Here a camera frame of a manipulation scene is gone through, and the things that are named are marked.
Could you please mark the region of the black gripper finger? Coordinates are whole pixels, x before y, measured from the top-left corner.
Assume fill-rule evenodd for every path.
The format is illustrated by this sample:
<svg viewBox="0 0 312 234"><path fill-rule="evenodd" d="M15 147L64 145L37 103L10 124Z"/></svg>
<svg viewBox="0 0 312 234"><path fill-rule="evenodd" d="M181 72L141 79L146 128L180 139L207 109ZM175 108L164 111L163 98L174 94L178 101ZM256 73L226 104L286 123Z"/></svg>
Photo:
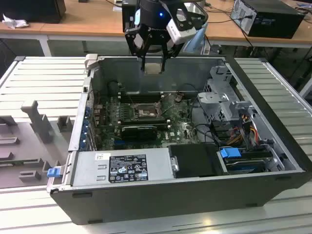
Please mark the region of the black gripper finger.
<svg viewBox="0 0 312 234"><path fill-rule="evenodd" d="M175 58L182 49L182 44L175 44L169 35L160 35L160 45L162 49L161 73L165 71L166 61Z"/></svg>
<svg viewBox="0 0 312 234"><path fill-rule="evenodd" d="M141 71L145 71L145 57L147 51L150 47L150 37L149 37L148 27L146 25L139 25L136 28L125 29L125 38L131 52L132 56L140 58L141 61ZM140 36L142 38L142 44L138 47L135 44L135 39Z"/></svg>

